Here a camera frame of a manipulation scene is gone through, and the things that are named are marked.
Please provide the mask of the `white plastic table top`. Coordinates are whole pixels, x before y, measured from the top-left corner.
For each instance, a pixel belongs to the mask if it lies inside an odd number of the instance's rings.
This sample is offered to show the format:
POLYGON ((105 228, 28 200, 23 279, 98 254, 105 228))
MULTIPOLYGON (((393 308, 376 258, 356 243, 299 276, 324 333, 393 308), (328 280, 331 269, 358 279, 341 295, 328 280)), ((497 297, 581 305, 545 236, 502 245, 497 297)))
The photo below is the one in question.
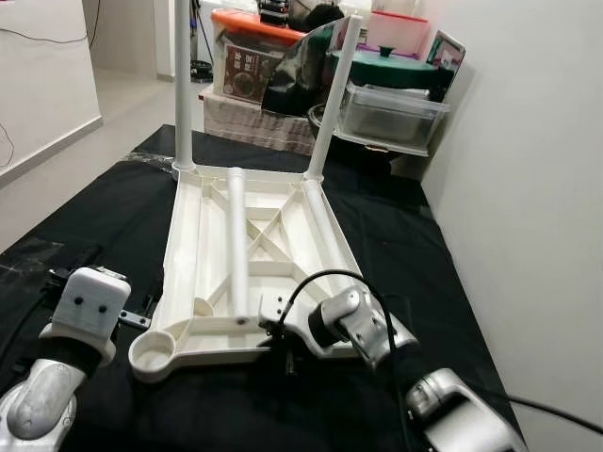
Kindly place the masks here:
MULTIPOLYGON (((244 169, 250 313, 262 293, 293 292, 322 268, 313 216, 302 194, 304 172, 244 169)), ((189 307, 230 313, 227 167, 199 165, 176 175, 157 317, 176 320, 189 307)))

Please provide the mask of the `flat clear tape patch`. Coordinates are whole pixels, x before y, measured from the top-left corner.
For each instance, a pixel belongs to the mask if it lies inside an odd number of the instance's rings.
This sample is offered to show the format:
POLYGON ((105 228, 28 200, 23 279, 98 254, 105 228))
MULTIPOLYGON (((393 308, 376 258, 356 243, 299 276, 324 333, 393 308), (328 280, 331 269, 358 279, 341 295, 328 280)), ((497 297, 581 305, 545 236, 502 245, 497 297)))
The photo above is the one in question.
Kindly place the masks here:
POLYGON ((0 253, 0 285, 41 281, 52 270, 73 271, 91 266, 103 246, 87 240, 57 242, 41 237, 27 237, 0 253))

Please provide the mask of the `crumpled clear tape piece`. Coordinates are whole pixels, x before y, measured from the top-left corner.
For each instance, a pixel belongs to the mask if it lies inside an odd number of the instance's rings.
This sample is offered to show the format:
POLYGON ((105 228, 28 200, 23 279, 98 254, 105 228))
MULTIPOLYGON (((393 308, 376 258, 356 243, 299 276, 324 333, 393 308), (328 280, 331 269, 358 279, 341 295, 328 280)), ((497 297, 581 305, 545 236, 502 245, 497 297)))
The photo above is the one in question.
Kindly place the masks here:
POLYGON ((172 155, 158 153, 130 152, 123 157, 123 162, 137 162, 160 171, 175 172, 175 158, 172 155))

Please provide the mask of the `black tablecloth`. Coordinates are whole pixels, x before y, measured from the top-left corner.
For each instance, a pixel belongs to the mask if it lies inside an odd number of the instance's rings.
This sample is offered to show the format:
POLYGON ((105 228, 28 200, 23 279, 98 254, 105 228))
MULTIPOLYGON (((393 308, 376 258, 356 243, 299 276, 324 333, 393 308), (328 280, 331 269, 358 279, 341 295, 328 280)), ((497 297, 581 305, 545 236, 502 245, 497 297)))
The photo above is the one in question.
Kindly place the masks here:
MULTIPOLYGON (((133 152, 172 155, 162 125, 133 152)), ((501 382, 478 320, 417 181, 388 176, 365 156, 333 154, 324 189, 362 274, 386 297, 435 365, 490 389, 501 382)), ((137 162, 113 164, 25 237, 103 246, 94 264, 129 277, 141 309, 162 283, 175 181, 137 162)), ((33 362, 48 311, 31 313, 41 282, 0 285, 0 393, 33 362)), ((139 383, 124 359, 87 380, 63 451, 419 452, 403 438, 392 400, 361 363, 301 359, 286 376, 276 356, 182 370, 139 383)))

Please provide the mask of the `patterned cloth covered bench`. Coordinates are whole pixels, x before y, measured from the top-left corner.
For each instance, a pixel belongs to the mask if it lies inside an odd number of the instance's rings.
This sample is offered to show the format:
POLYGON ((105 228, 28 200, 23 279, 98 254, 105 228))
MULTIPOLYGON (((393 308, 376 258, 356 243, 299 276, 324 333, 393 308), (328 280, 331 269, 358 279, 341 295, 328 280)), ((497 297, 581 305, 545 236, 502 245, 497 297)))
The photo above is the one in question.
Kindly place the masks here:
POLYGON ((225 137, 247 145, 272 150, 310 155, 315 132, 306 118, 279 115, 258 104, 219 95, 214 86, 199 93, 202 102, 204 132, 212 137, 225 137))

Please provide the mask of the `clear plastic food container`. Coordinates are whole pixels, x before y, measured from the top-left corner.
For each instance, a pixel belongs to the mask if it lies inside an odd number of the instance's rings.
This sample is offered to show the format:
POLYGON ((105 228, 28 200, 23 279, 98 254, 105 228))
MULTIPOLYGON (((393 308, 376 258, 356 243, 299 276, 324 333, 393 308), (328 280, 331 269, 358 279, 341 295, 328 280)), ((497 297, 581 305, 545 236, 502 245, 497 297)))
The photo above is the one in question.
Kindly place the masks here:
POLYGON ((413 89, 348 85, 334 133, 359 145, 428 156, 436 129, 451 111, 413 89))

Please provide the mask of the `brown printed carton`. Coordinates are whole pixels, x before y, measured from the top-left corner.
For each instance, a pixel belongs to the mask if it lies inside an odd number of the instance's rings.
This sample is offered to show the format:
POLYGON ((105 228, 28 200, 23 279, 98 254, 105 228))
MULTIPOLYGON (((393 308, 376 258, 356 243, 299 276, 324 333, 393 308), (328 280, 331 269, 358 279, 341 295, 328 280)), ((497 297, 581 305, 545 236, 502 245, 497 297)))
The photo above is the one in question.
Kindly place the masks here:
POLYGON ((284 52, 262 52, 229 44, 225 47, 220 94, 259 105, 283 56, 284 52))

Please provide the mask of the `shiny black plastic bag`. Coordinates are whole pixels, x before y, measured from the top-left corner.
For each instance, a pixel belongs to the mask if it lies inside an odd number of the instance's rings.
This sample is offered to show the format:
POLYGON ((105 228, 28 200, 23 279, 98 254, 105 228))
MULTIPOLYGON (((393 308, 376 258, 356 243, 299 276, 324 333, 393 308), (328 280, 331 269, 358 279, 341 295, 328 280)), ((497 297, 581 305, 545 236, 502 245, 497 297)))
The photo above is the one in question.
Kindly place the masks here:
POLYGON ((346 25, 348 19, 344 18, 315 27, 287 49, 269 77, 260 107, 276 115, 305 116, 329 87, 324 81, 328 52, 333 48, 332 39, 341 38, 346 25))

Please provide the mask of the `green round pot lid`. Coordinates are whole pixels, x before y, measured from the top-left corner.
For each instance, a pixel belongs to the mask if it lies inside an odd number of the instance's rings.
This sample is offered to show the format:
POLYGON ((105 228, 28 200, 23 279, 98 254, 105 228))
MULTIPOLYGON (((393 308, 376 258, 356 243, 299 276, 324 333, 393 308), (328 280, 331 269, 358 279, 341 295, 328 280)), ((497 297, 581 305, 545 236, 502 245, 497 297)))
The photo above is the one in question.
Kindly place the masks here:
POLYGON ((353 53, 348 79, 353 85, 444 89, 451 83, 452 73, 412 57, 383 56, 379 51, 358 46, 353 53))

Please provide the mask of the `clear bin with orange lid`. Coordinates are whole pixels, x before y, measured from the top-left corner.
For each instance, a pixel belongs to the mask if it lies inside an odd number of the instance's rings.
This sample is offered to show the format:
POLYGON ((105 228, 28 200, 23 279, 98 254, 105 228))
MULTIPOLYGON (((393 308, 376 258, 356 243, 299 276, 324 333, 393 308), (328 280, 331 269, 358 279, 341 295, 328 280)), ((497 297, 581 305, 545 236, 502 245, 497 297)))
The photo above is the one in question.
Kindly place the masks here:
POLYGON ((262 52, 284 52, 299 41, 304 34, 288 27, 263 24, 257 13, 240 9, 220 8, 210 13, 214 31, 212 43, 212 66, 214 66, 214 91, 220 94, 222 85, 222 64, 225 59, 225 47, 241 46, 259 49, 262 52))

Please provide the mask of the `small black appliance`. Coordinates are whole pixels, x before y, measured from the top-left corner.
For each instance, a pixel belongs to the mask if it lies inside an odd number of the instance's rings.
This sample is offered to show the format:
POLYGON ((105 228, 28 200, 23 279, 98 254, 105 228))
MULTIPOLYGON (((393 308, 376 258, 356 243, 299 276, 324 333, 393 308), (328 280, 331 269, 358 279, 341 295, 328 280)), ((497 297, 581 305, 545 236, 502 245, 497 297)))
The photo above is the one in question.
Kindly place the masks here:
POLYGON ((255 0, 260 22, 267 25, 286 27, 289 0, 255 0))

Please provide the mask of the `pink purple container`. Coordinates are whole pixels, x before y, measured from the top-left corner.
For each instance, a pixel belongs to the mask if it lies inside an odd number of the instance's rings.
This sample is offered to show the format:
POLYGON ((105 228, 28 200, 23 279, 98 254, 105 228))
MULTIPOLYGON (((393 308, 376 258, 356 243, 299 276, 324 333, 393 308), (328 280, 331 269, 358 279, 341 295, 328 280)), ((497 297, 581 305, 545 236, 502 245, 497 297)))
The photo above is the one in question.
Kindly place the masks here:
POLYGON ((418 57, 431 31, 427 19, 386 11, 371 11, 367 17, 367 49, 391 48, 392 55, 418 57))

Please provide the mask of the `dark green tray with label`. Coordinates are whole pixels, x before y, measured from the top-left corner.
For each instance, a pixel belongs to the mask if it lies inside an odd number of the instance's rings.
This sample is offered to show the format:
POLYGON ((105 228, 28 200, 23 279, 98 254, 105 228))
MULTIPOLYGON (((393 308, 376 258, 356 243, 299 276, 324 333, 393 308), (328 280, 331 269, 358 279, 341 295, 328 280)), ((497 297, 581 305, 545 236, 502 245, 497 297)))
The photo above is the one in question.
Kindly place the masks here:
POLYGON ((432 47, 428 51, 427 64, 433 66, 438 74, 438 82, 428 90, 431 102, 444 102, 449 87, 460 70, 466 49, 463 44, 452 38, 444 30, 436 30, 432 47))

